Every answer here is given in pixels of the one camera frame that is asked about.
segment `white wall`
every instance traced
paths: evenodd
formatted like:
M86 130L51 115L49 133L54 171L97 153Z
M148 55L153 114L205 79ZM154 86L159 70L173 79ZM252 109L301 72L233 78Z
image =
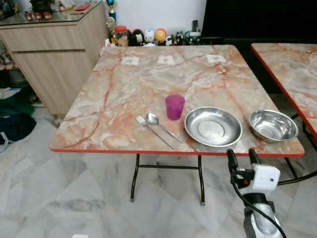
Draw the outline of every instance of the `white wall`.
M24 12L25 10L29 10L32 8L32 4L30 3L30 0L14 0L14 2L19 4L20 11Z
M118 25L133 31L164 28L169 34L177 30L192 29L192 21L198 20L203 28L206 0L116 0Z

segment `metal spoon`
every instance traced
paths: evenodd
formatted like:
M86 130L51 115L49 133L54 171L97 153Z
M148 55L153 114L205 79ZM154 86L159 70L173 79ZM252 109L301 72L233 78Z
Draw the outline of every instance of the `metal spoon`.
M167 127L163 126L162 124L159 123L159 118L153 114L153 113L148 113L147 114L147 121L149 124L151 125L158 125L159 128L161 128L162 130L166 131L168 134L170 134L172 137L174 137L176 140L178 140L179 142L183 143L183 141L181 139L179 139L177 137L177 135L175 135L173 132L171 132Z

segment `metal plate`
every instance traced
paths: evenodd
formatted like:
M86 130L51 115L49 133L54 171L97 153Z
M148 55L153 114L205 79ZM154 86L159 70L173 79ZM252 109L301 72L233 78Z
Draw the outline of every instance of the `metal plate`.
M199 143L225 147L236 143L242 135L242 126L229 112L216 107L191 110L184 121L187 133Z
M262 110L251 114L249 123L253 133L267 142L291 140L298 135L297 125L287 115Z

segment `plastic cup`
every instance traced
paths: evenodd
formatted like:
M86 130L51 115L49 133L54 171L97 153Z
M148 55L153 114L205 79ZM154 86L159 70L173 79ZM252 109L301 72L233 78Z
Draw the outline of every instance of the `plastic cup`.
M178 120L182 115L185 99L180 95L169 95L165 98L167 117L171 120Z

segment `white paper label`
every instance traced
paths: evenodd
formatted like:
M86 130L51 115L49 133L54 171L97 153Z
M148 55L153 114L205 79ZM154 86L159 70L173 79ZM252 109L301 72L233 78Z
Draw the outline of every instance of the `white paper label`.
M227 62L222 55L206 55L209 63Z
M121 61L122 65L138 65L139 64L139 57L123 57Z
M162 64L174 64L173 56L159 56L158 63Z
M72 238L89 238L88 235L73 235Z

